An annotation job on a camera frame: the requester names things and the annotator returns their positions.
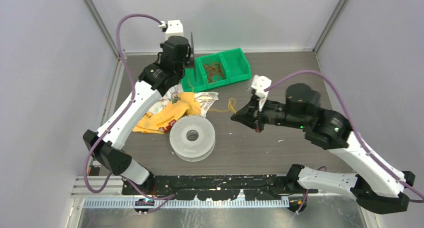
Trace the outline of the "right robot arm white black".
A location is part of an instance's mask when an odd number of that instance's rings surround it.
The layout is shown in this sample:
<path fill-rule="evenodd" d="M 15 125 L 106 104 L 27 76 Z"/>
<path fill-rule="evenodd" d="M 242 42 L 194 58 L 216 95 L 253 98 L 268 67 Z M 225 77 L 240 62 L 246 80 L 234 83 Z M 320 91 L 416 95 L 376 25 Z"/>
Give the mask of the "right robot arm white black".
<path fill-rule="evenodd" d="M 321 107 L 320 93 L 304 83 L 290 85 L 285 102 L 261 102 L 255 90 L 250 101 L 231 116 L 256 132 L 266 125 L 301 129 L 311 144 L 336 155 L 348 164 L 353 173 L 330 173 L 300 164 L 293 164 L 286 174 L 288 191 L 319 189 L 343 195 L 362 208 L 377 214 L 407 210 L 410 198 L 404 193 L 413 185 L 415 175 L 400 171 L 371 149 L 364 150 L 356 139 L 351 124 L 341 113 Z"/>

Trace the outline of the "white plastic cable spool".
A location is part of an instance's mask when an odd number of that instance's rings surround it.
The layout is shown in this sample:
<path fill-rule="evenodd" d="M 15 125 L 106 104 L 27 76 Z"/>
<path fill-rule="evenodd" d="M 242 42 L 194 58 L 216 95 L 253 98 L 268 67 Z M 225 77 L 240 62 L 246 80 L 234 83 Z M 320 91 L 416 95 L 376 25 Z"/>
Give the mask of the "white plastic cable spool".
<path fill-rule="evenodd" d="M 179 119 L 170 130 L 170 145 L 182 160 L 199 162 L 214 150 L 216 133 L 212 123 L 199 115 Z"/>

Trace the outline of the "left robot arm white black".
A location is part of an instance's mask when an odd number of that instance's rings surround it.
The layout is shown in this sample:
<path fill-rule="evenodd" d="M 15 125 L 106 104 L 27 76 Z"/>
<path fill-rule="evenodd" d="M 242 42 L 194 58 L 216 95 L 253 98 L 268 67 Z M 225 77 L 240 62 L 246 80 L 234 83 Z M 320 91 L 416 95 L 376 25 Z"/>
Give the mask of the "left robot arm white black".
<path fill-rule="evenodd" d="M 169 37 L 161 48 L 157 60 L 143 69 L 131 93 L 112 117 L 97 131 L 87 130 L 83 135 L 90 156 L 113 175 L 131 180 L 142 195 L 153 190 L 151 173 L 122 148 L 146 112 L 180 82 L 192 54 L 188 39 L 182 36 Z"/>

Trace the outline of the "dark grey cable spool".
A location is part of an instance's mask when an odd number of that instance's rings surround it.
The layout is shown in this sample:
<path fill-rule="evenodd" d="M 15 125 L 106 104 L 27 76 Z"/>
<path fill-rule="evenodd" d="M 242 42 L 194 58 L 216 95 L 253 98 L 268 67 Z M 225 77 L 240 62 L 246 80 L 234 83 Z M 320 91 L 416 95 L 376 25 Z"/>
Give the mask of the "dark grey cable spool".
<path fill-rule="evenodd" d="M 190 32 L 190 46 L 191 46 L 190 66 L 193 71 L 194 82 L 196 83 L 197 82 L 196 57 L 195 57 L 194 36 L 192 32 Z"/>

